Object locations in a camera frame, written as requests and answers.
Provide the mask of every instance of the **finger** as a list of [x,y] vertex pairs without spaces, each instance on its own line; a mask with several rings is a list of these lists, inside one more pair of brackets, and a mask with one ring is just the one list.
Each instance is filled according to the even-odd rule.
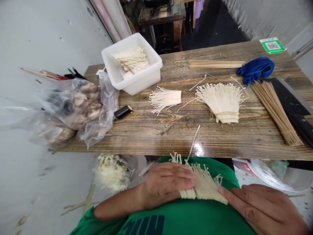
[[218,187],[218,191],[227,199],[228,203],[232,205],[248,222],[252,223],[265,234],[279,234],[279,222],[265,215],[252,205],[247,204],[236,195],[223,187]]
[[271,187],[268,187],[268,186],[265,186],[265,185],[262,185],[262,184],[250,184],[249,186],[253,187],[253,188],[261,189],[261,190],[269,192],[269,193],[280,192],[279,190],[273,189]]
[[265,235],[260,229],[258,229],[256,226],[254,226],[252,223],[248,222],[247,223],[250,225],[250,227],[254,230],[254,232],[257,235]]
[[166,176],[159,179],[159,195],[165,195],[174,191],[191,189],[196,185],[195,179]]
[[274,204],[281,204],[282,202],[282,200],[280,200],[282,192],[276,189],[267,187],[265,185],[261,185],[261,184],[243,185],[242,189],[253,192],[256,195],[259,195],[260,197],[263,197]]
[[289,197],[283,192],[267,187],[265,185],[260,184],[251,184],[251,185],[243,185],[242,189],[247,189],[263,198],[266,198],[268,201],[272,202],[278,207],[288,206],[290,209],[292,208],[294,213],[299,213],[296,206],[289,199]]
[[171,169],[161,169],[158,171],[155,171],[156,174],[160,177],[166,177],[166,176],[175,176],[179,178],[188,178],[188,179],[195,179],[196,174],[195,172],[191,170],[186,170],[180,167],[173,167]]
[[168,193],[164,197],[162,204],[171,202],[171,201],[176,200],[178,198],[180,198],[179,191],[174,191],[174,192]]
[[280,207],[262,197],[261,195],[255,194],[254,192],[247,190],[247,188],[248,187],[244,187],[242,189],[232,188],[231,192],[244,202],[257,208],[272,219],[280,222],[284,221],[285,213]]
[[167,163],[159,163],[157,165],[155,165],[153,169],[161,169],[161,168],[166,168],[166,169],[169,169],[169,168],[172,168],[172,167],[179,167],[179,168],[183,168],[183,169],[188,169],[187,166],[185,165],[182,165],[182,164],[179,164],[179,163],[172,163],[172,162],[167,162]]

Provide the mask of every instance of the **dark floor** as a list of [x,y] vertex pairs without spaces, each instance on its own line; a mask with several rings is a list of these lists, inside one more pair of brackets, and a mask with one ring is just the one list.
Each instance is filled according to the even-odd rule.
[[248,41],[221,0],[205,0],[193,30],[189,11],[192,7],[186,9],[186,37],[183,32],[181,37],[183,51]]

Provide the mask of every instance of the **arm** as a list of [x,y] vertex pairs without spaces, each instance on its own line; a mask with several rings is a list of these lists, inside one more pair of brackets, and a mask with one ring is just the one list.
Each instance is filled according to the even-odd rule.
[[100,203],[95,218],[112,221],[135,212],[151,210],[180,198],[179,190],[195,186],[195,174],[177,163],[160,163],[149,172],[147,181]]

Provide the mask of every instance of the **green sticker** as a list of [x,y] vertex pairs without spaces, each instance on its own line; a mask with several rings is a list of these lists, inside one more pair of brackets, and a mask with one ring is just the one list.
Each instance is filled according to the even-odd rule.
[[269,54],[281,53],[286,50],[278,38],[261,39],[260,43]]

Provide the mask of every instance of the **gray wall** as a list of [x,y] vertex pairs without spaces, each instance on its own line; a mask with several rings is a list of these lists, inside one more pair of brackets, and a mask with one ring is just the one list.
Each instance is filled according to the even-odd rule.
[[223,0],[251,39],[278,37],[287,45],[313,22],[311,0]]
[[[53,83],[19,67],[65,74],[74,66],[84,74],[89,65],[103,63],[101,50],[112,41],[87,5],[85,0],[0,1],[0,107],[30,104],[36,91]],[[29,143],[25,131],[0,132],[0,234],[69,234],[84,207],[60,215],[64,206],[86,199],[93,156],[52,155]],[[17,226],[26,215],[25,224]]]

